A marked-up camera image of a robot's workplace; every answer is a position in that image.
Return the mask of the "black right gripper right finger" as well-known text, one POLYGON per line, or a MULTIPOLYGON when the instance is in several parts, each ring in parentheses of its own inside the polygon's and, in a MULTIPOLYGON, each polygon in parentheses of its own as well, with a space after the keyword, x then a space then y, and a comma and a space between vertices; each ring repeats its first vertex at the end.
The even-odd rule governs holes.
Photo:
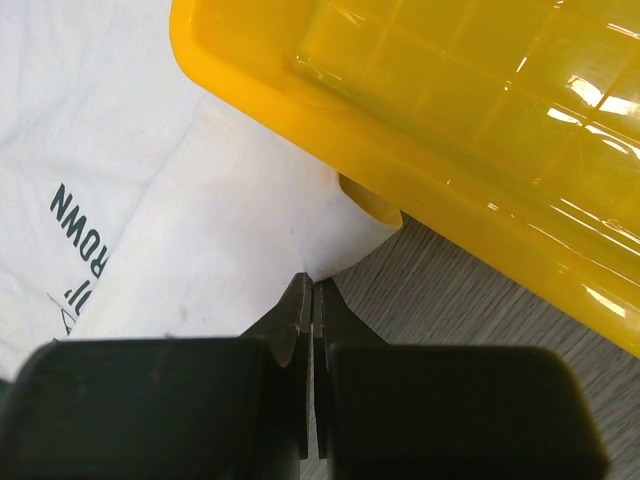
POLYGON ((394 345, 313 291, 319 455, 332 479, 602 479, 576 376, 526 346, 394 345))

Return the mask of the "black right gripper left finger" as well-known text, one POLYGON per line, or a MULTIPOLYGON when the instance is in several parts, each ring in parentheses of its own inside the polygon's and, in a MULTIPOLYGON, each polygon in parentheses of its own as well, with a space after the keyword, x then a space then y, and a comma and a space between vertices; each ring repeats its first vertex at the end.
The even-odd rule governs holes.
POLYGON ((313 285, 237 337, 37 349, 1 400, 5 479, 296 479, 308 455, 313 285))

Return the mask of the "white and green raglan t-shirt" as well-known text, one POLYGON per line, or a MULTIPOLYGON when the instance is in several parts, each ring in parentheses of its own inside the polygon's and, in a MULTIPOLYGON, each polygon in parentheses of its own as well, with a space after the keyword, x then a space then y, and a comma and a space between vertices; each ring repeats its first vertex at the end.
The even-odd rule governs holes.
POLYGON ((67 340, 233 337, 400 211, 192 83, 166 1, 1 5, 1 380, 67 340))

